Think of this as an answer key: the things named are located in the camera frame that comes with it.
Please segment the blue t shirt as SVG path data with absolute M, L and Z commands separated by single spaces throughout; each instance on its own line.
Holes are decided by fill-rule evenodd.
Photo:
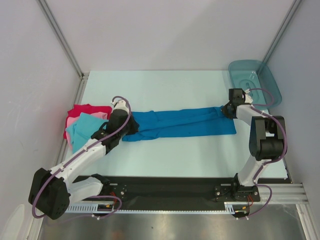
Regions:
M 222 108 L 216 106 L 169 111 L 136 111 L 133 117 L 139 124 L 138 132 L 124 136 L 124 142 L 237 133 L 234 121 L 224 116 Z

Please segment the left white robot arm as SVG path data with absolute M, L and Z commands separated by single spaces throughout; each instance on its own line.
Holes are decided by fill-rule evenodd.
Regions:
M 28 202 L 36 219 L 60 218 L 69 205 L 85 199 L 112 199 L 110 181 L 97 173 L 82 181 L 76 178 L 91 164 L 111 152 L 126 135 L 138 132 L 139 125 L 130 110 L 114 109 L 90 139 L 70 158 L 49 170 L 39 168 L 33 175 Z

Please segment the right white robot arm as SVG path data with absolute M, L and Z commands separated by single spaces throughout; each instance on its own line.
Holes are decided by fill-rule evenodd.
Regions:
M 228 103 L 221 110 L 227 118 L 241 120 L 250 127 L 250 157 L 230 186 L 215 190 L 219 201 L 244 202 L 251 198 L 259 201 L 259 177 L 266 167 L 282 160 L 288 150 L 285 118 L 255 108 L 248 93 L 241 88 L 230 88 Z

